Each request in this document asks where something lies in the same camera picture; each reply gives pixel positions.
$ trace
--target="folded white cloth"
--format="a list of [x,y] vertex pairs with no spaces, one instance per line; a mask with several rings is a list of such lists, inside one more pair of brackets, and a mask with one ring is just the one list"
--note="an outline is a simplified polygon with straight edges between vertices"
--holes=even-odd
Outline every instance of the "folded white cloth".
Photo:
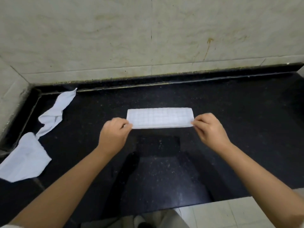
[[50,132],[62,121],[63,110],[71,103],[76,95],[76,89],[61,93],[54,106],[40,115],[38,120],[44,124],[36,136],[33,133],[24,134],[18,146],[0,164],[0,178],[16,182],[27,178],[37,177],[51,161],[38,139]]
[[44,124],[44,127],[42,127],[36,134],[38,138],[50,132],[62,121],[62,112],[75,97],[76,90],[77,88],[73,91],[61,93],[57,97],[54,106],[39,116],[38,120]]
[[128,109],[127,120],[133,129],[191,127],[191,108]]
[[18,146],[0,165],[0,178],[16,182],[39,176],[51,158],[32,133],[23,135]]

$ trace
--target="person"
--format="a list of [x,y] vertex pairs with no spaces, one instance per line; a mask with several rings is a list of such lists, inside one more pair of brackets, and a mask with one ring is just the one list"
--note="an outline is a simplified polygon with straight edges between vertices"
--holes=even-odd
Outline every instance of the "person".
[[[304,200],[297,193],[233,145],[213,114],[198,115],[192,124],[201,141],[230,165],[275,227],[301,227]],[[131,129],[132,124],[126,119],[107,121],[97,147],[9,224],[24,228],[63,227],[97,174],[122,149]]]

